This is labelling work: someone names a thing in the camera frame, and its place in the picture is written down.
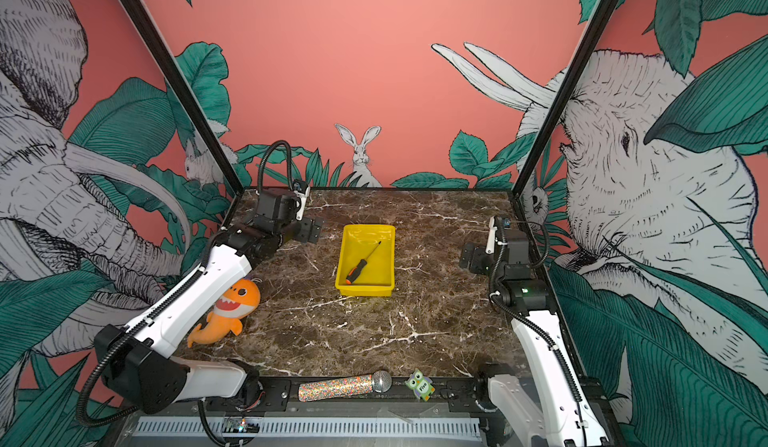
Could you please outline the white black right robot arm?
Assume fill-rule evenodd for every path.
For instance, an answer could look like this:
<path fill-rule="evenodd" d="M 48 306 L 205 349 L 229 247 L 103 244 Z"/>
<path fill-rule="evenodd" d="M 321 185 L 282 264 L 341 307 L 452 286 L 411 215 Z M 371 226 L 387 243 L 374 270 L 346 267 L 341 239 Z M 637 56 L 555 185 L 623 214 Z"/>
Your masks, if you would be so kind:
<path fill-rule="evenodd" d="M 515 220 L 493 216 L 484 246 L 462 249 L 459 266 L 488 280 L 488 300 L 520 341 L 536 398 L 513 374 L 488 374 L 487 402 L 503 414 L 523 446 L 613 446 L 608 421 L 590 405 L 565 340 L 559 304 Z"/>

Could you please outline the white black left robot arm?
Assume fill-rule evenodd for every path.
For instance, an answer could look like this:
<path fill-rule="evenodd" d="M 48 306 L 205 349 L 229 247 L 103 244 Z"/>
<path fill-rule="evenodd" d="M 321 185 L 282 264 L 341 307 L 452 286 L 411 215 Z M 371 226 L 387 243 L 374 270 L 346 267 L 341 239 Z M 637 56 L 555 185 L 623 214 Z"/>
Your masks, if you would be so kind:
<path fill-rule="evenodd" d="M 226 290 L 259 263 L 290 240 L 318 241 L 322 221 L 304 215 L 309 192 L 304 181 L 259 190 L 255 213 L 213 235 L 200 261 L 158 302 L 123 326 L 104 327 L 94 339 L 98 364 L 80 391 L 78 421 L 97 426 L 117 418 L 89 416 L 87 402 L 97 381 L 128 402 L 121 416 L 155 414 L 173 403 L 203 398 L 226 399 L 239 410 L 257 406 L 263 387 L 256 367 L 192 361 L 174 353 Z"/>

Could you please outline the orange black handled screwdriver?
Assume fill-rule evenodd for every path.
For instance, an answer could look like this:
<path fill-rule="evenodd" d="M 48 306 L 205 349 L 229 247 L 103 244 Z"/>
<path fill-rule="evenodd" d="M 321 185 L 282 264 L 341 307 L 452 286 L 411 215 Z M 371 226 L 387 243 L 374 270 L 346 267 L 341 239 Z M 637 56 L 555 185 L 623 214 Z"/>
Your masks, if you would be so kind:
<path fill-rule="evenodd" d="M 377 242 L 373 246 L 371 251 L 365 257 L 361 257 L 360 260 L 358 261 L 358 263 L 349 271 L 349 273 L 345 277 L 345 283 L 347 285 L 353 285 L 358 280 L 358 278 L 362 274 L 362 272 L 365 269 L 365 267 L 369 264 L 370 258 L 379 249 L 381 244 L 382 244 L 381 241 Z"/>

